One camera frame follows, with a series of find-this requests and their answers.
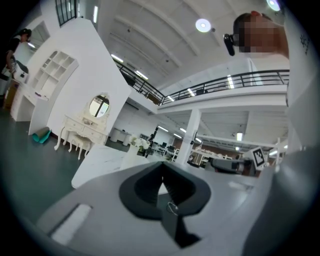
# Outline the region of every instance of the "black earphone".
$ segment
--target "black earphone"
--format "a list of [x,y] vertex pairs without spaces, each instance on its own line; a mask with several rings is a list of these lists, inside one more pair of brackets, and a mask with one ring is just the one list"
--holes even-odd
[[224,44],[231,56],[235,55],[235,48],[234,48],[234,36],[232,34],[224,34],[223,35]]

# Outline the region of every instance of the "round ceiling lamp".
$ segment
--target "round ceiling lamp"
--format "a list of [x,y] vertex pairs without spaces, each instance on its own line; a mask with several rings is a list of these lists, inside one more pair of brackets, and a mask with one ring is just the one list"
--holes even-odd
[[280,6],[276,0],[266,0],[270,8],[276,12],[280,11]]
[[204,18],[200,18],[196,21],[195,23],[195,27],[197,30],[199,30],[200,32],[206,33],[209,32],[211,29],[211,24],[208,20],[204,19]]

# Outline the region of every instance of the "handrail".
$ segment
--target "handrail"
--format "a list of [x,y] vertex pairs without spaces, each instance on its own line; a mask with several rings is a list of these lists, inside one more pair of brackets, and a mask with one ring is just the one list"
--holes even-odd
[[287,85],[289,82],[289,69],[264,70],[225,76],[202,82],[186,89],[171,93],[164,98],[162,104],[183,100],[203,94],[222,90],[243,88],[248,86]]
[[147,99],[151,100],[156,105],[161,105],[163,100],[165,99],[165,95],[154,88],[150,83],[146,80],[140,78],[138,74],[136,74],[131,69],[127,68],[121,62],[113,59],[116,66],[120,70],[124,79],[128,83],[129,86],[133,87],[138,93],[143,94]]

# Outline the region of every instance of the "ceiling light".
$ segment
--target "ceiling light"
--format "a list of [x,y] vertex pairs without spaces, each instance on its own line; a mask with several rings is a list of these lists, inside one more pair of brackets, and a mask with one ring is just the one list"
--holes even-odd
[[158,127],[159,127],[160,129],[164,130],[165,132],[168,132],[167,129],[165,129],[165,128],[161,127],[161,126],[158,126]]
[[97,17],[98,17],[98,6],[94,7],[94,12],[93,12],[93,22],[97,23]]
[[209,32],[211,29],[211,24],[208,20],[204,19],[204,18],[200,18],[196,21],[195,23],[195,27],[197,30],[199,30],[200,32]]
[[116,55],[111,54],[111,57],[116,59],[117,61],[123,63],[124,61],[122,59],[120,59],[119,57],[117,57]]
[[138,74],[139,76],[143,77],[145,80],[148,80],[148,77],[146,77],[144,74],[142,74],[140,71],[136,71],[136,74]]
[[231,75],[228,74],[227,77],[228,77],[228,82],[229,82],[229,88],[234,89],[235,86],[234,86],[234,82],[232,81]]
[[273,152],[271,152],[271,153],[269,153],[269,156],[273,156],[273,155],[275,155],[276,153],[278,153],[278,151],[276,150],[276,151],[273,151]]
[[270,8],[276,12],[280,11],[280,6],[276,0],[266,0]]
[[168,96],[168,98],[172,101],[172,102],[174,102],[175,100],[173,99],[173,98],[171,98],[170,96]]
[[237,141],[242,141],[242,135],[243,135],[242,132],[237,132],[237,134],[236,134],[236,140],[237,140]]
[[188,88],[188,92],[191,94],[191,96],[196,96],[190,88]]

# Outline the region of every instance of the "oval mirror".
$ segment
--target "oval mirror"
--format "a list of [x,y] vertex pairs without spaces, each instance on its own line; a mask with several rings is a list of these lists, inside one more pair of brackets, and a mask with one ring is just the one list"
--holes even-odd
[[102,117],[109,108],[109,100],[106,95],[96,96],[90,104],[90,114],[96,118]]

